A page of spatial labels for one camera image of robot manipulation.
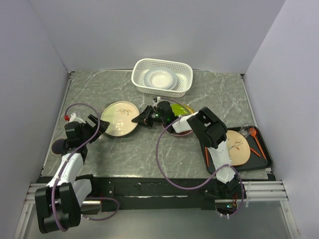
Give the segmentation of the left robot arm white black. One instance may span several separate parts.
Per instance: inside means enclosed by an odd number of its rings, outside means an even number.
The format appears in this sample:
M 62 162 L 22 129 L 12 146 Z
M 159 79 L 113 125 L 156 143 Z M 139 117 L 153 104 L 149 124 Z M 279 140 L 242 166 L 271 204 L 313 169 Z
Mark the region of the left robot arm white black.
M 110 124 L 93 115 L 88 118 L 94 126 L 72 113 L 64 126 L 66 138 L 56 140 L 51 147 L 54 154 L 61 155 L 60 166 L 51 181 L 34 195 L 38 226 L 43 234 L 78 226 L 83 201 L 93 200 L 99 194 L 99 187 L 91 183 L 89 176 L 77 176 L 88 153 L 87 144 L 97 140 Z

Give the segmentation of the cream plate with branch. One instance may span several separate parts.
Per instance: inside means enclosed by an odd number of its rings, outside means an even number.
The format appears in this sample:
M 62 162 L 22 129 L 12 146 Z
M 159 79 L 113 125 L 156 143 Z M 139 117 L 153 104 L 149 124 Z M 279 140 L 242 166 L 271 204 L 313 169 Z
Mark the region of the cream plate with branch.
M 139 114 L 139 109 L 133 103 L 127 101 L 111 103 L 101 113 L 101 120 L 110 123 L 105 134 L 113 137 L 130 134 L 138 125 L 132 120 Z

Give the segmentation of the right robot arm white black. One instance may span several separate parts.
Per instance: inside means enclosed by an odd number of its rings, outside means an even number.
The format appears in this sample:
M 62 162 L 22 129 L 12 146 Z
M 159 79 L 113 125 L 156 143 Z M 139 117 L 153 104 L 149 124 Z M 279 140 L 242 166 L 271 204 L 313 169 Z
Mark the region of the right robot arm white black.
M 242 196 L 244 196 L 244 185 L 238 172 L 231 165 L 227 150 L 227 127 L 209 108 L 203 107 L 195 113 L 176 116 L 168 101 L 160 101 L 154 107 L 147 106 L 141 114 L 132 119 L 132 122 L 147 127 L 152 127 L 155 121 L 162 123 L 164 131 L 169 133 L 192 131 L 215 167 L 211 176 L 198 186 L 182 187 L 175 184 L 165 175 L 160 166 L 158 159 L 159 138 L 156 143 L 156 162 L 161 174 L 169 184 L 182 190 L 197 190 L 204 187 L 215 176 L 220 183 L 218 192 L 221 197 L 230 198 L 238 188 L 241 189 Z

